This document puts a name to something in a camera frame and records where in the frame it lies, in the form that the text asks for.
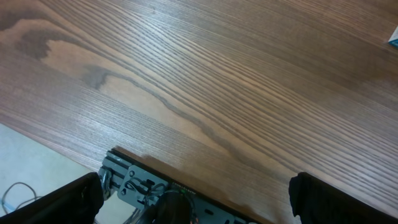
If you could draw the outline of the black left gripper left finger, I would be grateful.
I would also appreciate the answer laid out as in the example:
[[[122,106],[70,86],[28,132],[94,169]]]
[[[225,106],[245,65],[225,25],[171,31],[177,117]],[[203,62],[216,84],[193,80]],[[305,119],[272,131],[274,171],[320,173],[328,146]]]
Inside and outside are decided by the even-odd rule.
[[[93,223],[103,204],[99,175],[90,172],[1,217],[1,224]]]

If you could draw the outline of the white block blue side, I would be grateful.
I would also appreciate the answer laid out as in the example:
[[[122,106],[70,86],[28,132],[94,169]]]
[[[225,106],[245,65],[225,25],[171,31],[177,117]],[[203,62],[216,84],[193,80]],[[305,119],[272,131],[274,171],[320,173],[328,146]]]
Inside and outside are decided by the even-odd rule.
[[[395,48],[398,48],[398,27],[396,27],[396,29],[392,33],[390,39],[388,40],[388,44]]]

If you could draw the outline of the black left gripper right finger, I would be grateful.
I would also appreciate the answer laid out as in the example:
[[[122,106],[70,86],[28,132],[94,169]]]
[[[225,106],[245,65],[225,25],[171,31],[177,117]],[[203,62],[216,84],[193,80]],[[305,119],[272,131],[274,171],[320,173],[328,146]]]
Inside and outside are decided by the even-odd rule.
[[[289,199],[302,224],[397,224],[397,218],[306,172],[291,178]]]

